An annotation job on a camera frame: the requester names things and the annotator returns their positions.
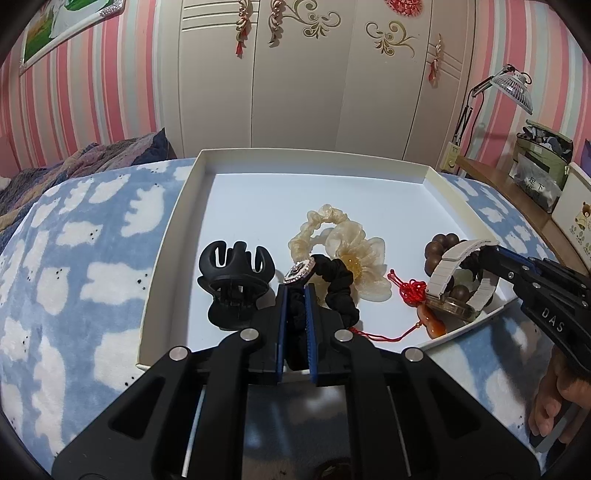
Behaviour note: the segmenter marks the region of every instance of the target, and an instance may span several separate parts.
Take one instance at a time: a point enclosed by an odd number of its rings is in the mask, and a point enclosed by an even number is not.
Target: wall
[[[18,75],[22,35],[0,69],[0,135],[21,168],[52,165],[91,142],[155,131],[160,0],[126,0]]]
[[[499,160],[507,164],[515,134],[531,118],[571,138],[575,143],[573,159],[578,163],[585,138],[591,138],[591,64],[546,4],[534,0],[477,1],[469,87],[507,62],[531,75],[534,114],[530,117],[509,98],[487,91],[467,156],[493,166]],[[480,104],[478,99],[475,113]]]

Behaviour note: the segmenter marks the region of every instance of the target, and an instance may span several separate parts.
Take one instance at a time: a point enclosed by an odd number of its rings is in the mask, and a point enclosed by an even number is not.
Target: white tray
[[[405,281],[428,281],[423,251],[437,233],[494,239],[455,189],[424,165],[325,151],[204,150],[160,246],[142,318],[138,366],[149,367],[172,346],[202,350],[231,333],[207,319],[212,298],[196,282],[204,247],[215,240],[229,247],[242,240],[250,251],[262,245],[285,274],[293,264],[287,242],[306,221],[306,213],[325,203],[361,223],[367,238],[384,238],[388,269]],[[323,252],[323,247],[314,251]],[[395,352],[439,345],[481,324],[514,298],[511,285],[502,281],[493,303],[475,322],[436,340],[421,328],[402,342],[377,345]],[[388,301],[361,300],[358,307],[358,327],[367,332],[397,337],[417,322],[416,309],[404,304],[396,286]]]

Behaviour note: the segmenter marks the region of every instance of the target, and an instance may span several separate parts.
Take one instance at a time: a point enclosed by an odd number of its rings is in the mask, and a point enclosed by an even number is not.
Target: wardrobe door
[[[261,2],[252,92],[252,146],[334,150],[356,0]]]
[[[403,17],[384,0],[358,0],[336,148],[402,159],[417,109],[431,0]]]
[[[474,0],[446,0],[433,5],[423,87],[404,160],[436,168],[452,139],[470,74],[475,17]],[[440,39],[440,70],[436,81],[430,83],[431,62]]]
[[[258,1],[236,55],[238,1],[185,0],[181,15],[178,82],[184,155],[204,148],[250,147],[252,72]]]

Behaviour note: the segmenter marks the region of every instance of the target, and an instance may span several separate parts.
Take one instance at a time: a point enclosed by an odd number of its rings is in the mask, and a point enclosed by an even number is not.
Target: metal screw
[[[184,360],[187,358],[188,354],[189,350],[187,350],[185,347],[176,346],[168,353],[168,356],[171,358],[171,360],[178,362],[179,360]]]
[[[348,330],[337,330],[335,332],[335,338],[339,341],[339,342],[350,342],[351,340],[353,340],[353,332],[350,332]]]
[[[409,362],[420,362],[425,357],[425,354],[418,348],[413,347],[406,349],[404,356]]]
[[[255,330],[254,328],[245,328],[240,332],[240,338],[247,342],[252,342],[258,338],[258,330]]]

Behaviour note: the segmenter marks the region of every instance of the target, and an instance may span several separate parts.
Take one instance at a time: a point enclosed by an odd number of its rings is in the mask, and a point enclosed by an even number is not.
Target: blue blanket
[[[193,162],[171,160],[65,181],[31,208],[0,255],[2,408],[48,470],[55,455],[141,375],[135,360],[148,283]],[[449,180],[501,244],[552,257],[497,192]],[[527,404],[549,350],[548,339],[515,304],[431,354],[526,443]],[[346,456],[343,399],[339,388],[302,383],[253,388],[245,471],[259,480],[309,478],[314,466]]]

